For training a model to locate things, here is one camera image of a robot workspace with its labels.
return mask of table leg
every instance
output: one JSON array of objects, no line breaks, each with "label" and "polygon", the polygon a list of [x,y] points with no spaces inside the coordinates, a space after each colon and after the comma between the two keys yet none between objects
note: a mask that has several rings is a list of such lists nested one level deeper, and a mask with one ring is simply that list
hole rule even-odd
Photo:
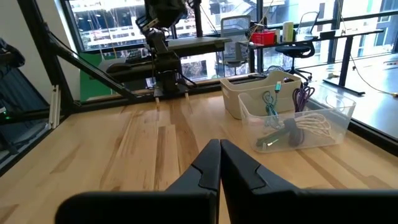
[{"label": "table leg", "polygon": [[250,69],[250,73],[255,73],[256,72],[256,68],[255,68],[255,65],[254,65],[254,60],[255,60],[254,50],[253,49],[249,49],[249,69]]},{"label": "table leg", "polygon": [[351,58],[351,49],[353,48],[353,37],[347,37],[346,40],[346,45],[344,48],[344,55],[343,55],[343,61],[341,63],[341,73],[340,73],[340,79],[338,80],[338,82],[336,81],[336,79],[324,79],[324,82],[327,82],[331,85],[334,86],[338,86],[340,88],[343,88],[345,90],[348,91],[352,91],[354,93],[356,93],[357,95],[363,95],[365,94],[364,91],[358,91],[358,90],[354,90],[352,88],[348,88],[346,87],[346,79],[347,79],[347,73],[348,73],[348,65],[349,65],[349,60]]}]

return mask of red box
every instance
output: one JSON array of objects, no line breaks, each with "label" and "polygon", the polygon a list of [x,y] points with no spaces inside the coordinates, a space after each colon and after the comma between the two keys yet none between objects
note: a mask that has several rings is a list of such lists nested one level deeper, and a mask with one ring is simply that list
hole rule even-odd
[{"label": "red box", "polygon": [[251,41],[255,44],[272,45],[275,43],[275,32],[266,30],[253,33]]}]

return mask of wooden table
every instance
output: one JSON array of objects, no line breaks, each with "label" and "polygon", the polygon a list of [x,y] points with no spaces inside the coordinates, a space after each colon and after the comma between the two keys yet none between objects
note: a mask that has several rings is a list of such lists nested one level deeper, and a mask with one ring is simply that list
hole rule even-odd
[{"label": "wooden table", "polygon": [[[301,188],[398,188],[398,158],[348,133],[341,145],[258,154],[221,92],[75,114],[0,178],[0,223],[52,223],[92,190],[163,190],[210,139],[229,139]],[[220,223],[228,223],[221,195]]]}]

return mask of office chair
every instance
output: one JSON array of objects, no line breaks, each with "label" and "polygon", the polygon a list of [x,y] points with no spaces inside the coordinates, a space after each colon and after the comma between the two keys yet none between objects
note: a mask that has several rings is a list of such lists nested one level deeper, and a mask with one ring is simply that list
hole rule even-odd
[{"label": "office chair", "polygon": [[238,42],[246,40],[245,33],[250,28],[250,15],[231,16],[221,19],[221,37],[228,37],[232,42],[225,43],[223,65],[236,68],[248,62],[246,48]]},{"label": "office chair", "polygon": [[[312,30],[313,30],[317,20],[318,20],[318,12],[305,13],[301,17],[300,24],[298,25],[298,29],[295,33],[298,35],[311,36]],[[308,42],[302,43],[302,44],[294,44],[294,45],[290,45],[290,46],[276,47],[275,51],[292,58],[292,68],[288,71],[290,74],[292,74],[292,75],[296,74],[296,75],[304,78],[306,81],[311,81],[312,73],[303,71],[300,69],[296,69],[294,67],[294,59],[295,58],[312,57],[315,54],[315,48],[313,46],[312,41],[308,41]],[[310,74],[310,76],[307,78],[304,75],[302,75],[302,73]]]}]

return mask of clear plastic bin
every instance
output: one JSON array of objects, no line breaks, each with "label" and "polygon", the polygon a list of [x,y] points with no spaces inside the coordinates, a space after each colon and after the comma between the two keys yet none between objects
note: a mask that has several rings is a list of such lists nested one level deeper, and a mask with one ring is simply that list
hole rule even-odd
[{"label": "clear plastic bin", "polygon": [[[262,100],[254,100],[247,93],[240,93],[238,98],[244,132],[251,147],[258,152],[340,144],[356,105],[353,100],[322,86],[315,86],[315,93],[299,113],[284,111],[277,116],[267,116]],[[293,104],[293,99],[278,99],[277,105],[281,103]]]}]

